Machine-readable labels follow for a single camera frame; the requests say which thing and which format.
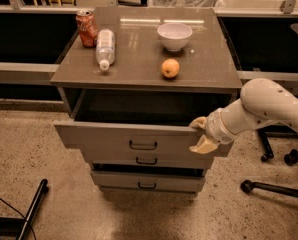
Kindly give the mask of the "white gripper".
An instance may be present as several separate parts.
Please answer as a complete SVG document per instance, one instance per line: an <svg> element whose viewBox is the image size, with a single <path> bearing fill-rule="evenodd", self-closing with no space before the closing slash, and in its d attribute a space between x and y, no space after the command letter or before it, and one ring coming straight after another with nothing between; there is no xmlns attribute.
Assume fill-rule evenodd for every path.
<svg viewBox="0 0 298 240"><path fill-rule="evenodd" d="M189 150L198 154L208 154L215 151L218 145L227 145L236 139L236 135L229 130L229 119L233 113L226 108L218 108L208 115L195 118L189 126L205 129L206 135L202 135L196 145Z"/></svg>

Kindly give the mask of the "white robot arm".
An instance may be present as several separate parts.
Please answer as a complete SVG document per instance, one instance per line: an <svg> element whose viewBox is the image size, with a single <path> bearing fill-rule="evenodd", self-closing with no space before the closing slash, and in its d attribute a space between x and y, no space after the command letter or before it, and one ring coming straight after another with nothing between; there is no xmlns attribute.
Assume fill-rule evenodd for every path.
<svg viewBox="0 0 298 240"><path fill-rule="evenodd" d="M190 150L208 154L220 144L230 144L244 131L274 123L281 123L298 133L298 98L272 80L253 79L243 85L239 99L190 123L190 127L204 130Z"/></svg>

